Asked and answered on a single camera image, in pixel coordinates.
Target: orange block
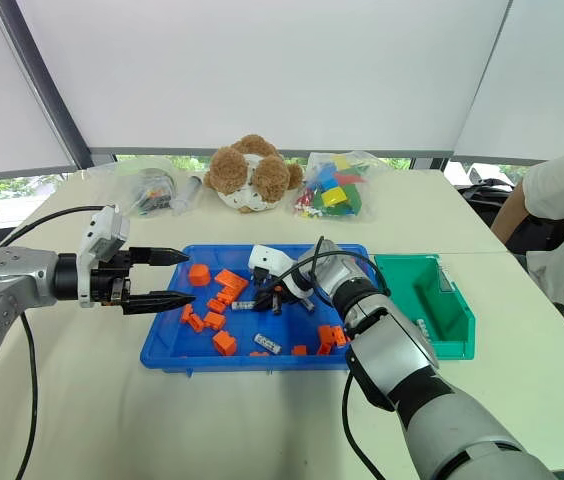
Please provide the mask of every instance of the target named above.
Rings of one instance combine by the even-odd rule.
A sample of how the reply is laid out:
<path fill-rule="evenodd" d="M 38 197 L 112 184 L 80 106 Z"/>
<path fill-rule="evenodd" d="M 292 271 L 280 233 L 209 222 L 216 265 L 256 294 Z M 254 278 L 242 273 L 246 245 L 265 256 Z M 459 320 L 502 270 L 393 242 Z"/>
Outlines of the orange block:
<path fill-rule="evenodd" d="M 296 345 L 291 349 L 291 355 L 306 355 L 306 345 Z"/>
<path fill-rule="evenodd" d="M 242 293 L 242 290 L 249 286 L 248 280 L 245 280 L 244 278 L 236 275 L 226 268 L 215 276 L 215 281 L 220 285 L 230 287 L 240 293 Z"/>
<path fill-rule="evenodd" d="M 196 315 L 195 313 L 189 315 L 187 322 L 189 325 L 191 325 L 191 328 L 196 331 L 196 333 L 200 333 L 202 330 L 204 330 L 204 322 L 199 317 L 199 315 Z"/>
<path fill-rule="evenodd" d="M 238 349 L 238 343 L 235 337 L 229 335 L 226 330 L 220 330 L 213 335 L 213 346 L 222 355 L 233 355 Z"/>
<path fill-rule="evenodd" d="M 193 305 L 187 303 L 182 308 L 182 316 L 180 317 L 180 322 L 186 323 L 189 320 L 189 316 L 193 313 Z"/>
<path fill-rule="evenodd" d="M 209 310 L 213 310 L 215 313 L 222 313 L 226 308 L 226 305 L 216 298 L 212 298 L 206 302 L 206 306 L 209 307 Z"/>
<path fill-rule="evenodd" d="M 234 288 L 224 287 L 222 291 L 216 295 L 216 298 L 226 305 L 231 305 L 238 299 L 240 293 L 242 292 Z"/>
<path fill-rule="evenodd" d="M 189 269 L 189 282 L 194 287 L 205 287 L 211 282 L 211 273 L 209 267 L 203 263 L 191 265 Z"/>
<path fill-rule="evenodd" d="M 320 325 L 318 327 L 318 335 L 320 336 L 320 343 L 322 345 L 331 346 L 335 343 L 335 338 L 333 338 L 333 330 L 331 325 Z"/>
<path fill-rule="evenodd" d="M 204 317 L 204 325 L 210 327 L 213 330 L 220 330 L 226 323 L 226 317 L 220 315 L 219 313 L 209 312 Z"/>
<path fill-rule="evenodd" d="M 322 345 L 320 345 L 320 348 L 318 348 L 316 355 L 328 355 L 329 353 L 331 353 L 331 345 L 326 345 L 323 343 Z"/>
<path fill-rule="evenodd" d="M 342 330 L 342 327 L 333 327 L 331 328 L 331 331 L 333 332 L 333 339 L 335 340 L 335 344 L 338 347 L 343 347 L 344 345 L 346 345 L 346 336 L 344 335 L 344 330 Z"/>

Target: trees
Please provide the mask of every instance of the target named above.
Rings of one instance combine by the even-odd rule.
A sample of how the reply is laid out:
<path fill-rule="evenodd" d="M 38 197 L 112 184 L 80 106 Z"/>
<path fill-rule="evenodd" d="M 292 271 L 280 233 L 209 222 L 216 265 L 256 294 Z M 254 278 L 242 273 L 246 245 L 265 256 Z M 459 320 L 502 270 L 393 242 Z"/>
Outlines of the trees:
<path fill-rule="evenodd" d="M 42 175 L 37 177 L 19 177 L 0 180 L 0 200 L 7 198 L 28 197 L 45 185 L 57 187 L 63 178 L 60 175 Z"/>

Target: white table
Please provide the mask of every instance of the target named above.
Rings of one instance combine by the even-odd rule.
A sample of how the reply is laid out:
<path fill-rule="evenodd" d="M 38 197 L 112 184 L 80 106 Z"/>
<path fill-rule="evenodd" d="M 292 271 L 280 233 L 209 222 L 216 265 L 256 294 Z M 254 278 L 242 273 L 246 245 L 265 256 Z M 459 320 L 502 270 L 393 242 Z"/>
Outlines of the white table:
<path fill-rule="evenodd" d="M 186 216 L 134 220 L 129 245 L 309 243 L 324 233 L 372 253 L 442 252 L 477 316 L 475 360 L 442 362 L 442 375 L 550 468 L 564 469 L 564 320 L 440 174 L 396 172 L 385 182 L 376 197 L 386 204 L 381 223 L 302 221 L 281 209 L 244 216 L 206 192 Z M 75 178 L 34 216 L 97 195 Z M 64 217 L 19 244 L 73 251 L 87 219 Z M 262 226 L 257 238 L 247 233 L 249 222 Z M 134 267 L 134 291 L 161 288 L 171 274 Z M 342 432 L 344 372 L 167 375 L 139 362 L 152 315 L 63 302 L 29 318 L 40 409 L 26 478 L 370 478 Z M 0 478 L 17 471 L 29 411 L 26 342 L 16 325 L 0 351 Z M 371 407 L 357 386 L 349 412 L 354 436 L 387 478 L 416 478 L 396 415 Z"/>

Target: teddy bear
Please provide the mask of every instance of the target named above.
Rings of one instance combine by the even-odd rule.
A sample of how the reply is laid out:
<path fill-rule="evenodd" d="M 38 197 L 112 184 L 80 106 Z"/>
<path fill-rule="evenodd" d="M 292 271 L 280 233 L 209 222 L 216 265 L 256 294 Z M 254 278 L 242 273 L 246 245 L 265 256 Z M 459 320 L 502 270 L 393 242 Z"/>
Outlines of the teddy bear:
<path fill-rule="evenodd" d="M 302 167 L 286 164 L 273 145 L 251 134 L 215 152 L 204 184 L 229 207 L 250 213 L 274 208 L 302 175 Z"/>

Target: window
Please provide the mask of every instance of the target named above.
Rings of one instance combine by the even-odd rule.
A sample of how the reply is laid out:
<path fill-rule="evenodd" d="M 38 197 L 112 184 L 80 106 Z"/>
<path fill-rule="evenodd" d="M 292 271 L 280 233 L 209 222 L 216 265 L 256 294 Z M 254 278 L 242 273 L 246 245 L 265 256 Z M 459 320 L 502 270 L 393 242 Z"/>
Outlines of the window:
<path fill-rule="evenodd" d="M 211 161 L 210 156 L 198 156 L 198 155 L 116 155 L 115 158 L 119 162 L 124 162 L 125 160 L 136 160 L 147 157 L 161 157 L 167 158 L 173 163 L 175 168 L 181 170 L 188 170 L 193 172 L 198 172 L 206 170 L 209 168 L 209 162 Z M 297 163 L 301 167 L 306 167 L 309 158 L 306 157 L 287 157 L 285 160 L 289 163 Z M 395 168 L 396 170 L 408 170 L 411 167 L 410 158 L 380 158 L 381 161 L 387 165 Z"/>
<path fill-rule="evenodd" d="M 491 178 L 517 185 L 529 168 L 520 165 L 449 161 L 444 169 L 444 176 L 456 186 L 475 185 Z"/>
<path fill-rule="evenodd" d="M 0 180 L 0 228 L 12 228 L 38 208 L 64 181 L 63 175 Z"/>
<path fill-rule="evenodd" d="M 0 200 L 20 197 L 48 197 L 62 183 L 62 175 L 42 175 L 0 180 Z"/>

